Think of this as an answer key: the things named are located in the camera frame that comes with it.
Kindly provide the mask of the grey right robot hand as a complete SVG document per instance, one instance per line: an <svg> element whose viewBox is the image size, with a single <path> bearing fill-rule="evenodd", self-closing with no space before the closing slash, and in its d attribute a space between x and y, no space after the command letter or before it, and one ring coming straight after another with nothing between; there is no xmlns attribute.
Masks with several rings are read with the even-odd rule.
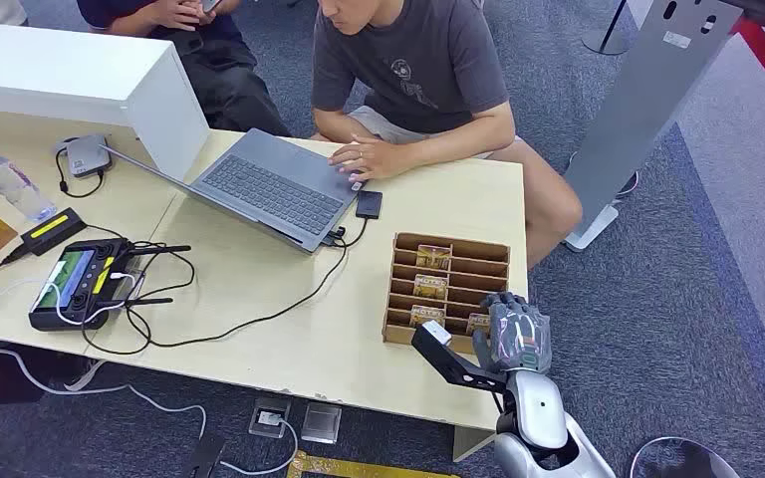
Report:
<svg viewBox="0 0 765 478"><path fill-rule="evenodd" d="M546 374L552 363L550 318L511 292L488 294L489 333L476 330L472 344L479 365L491 372L518 369Z"/></svg>

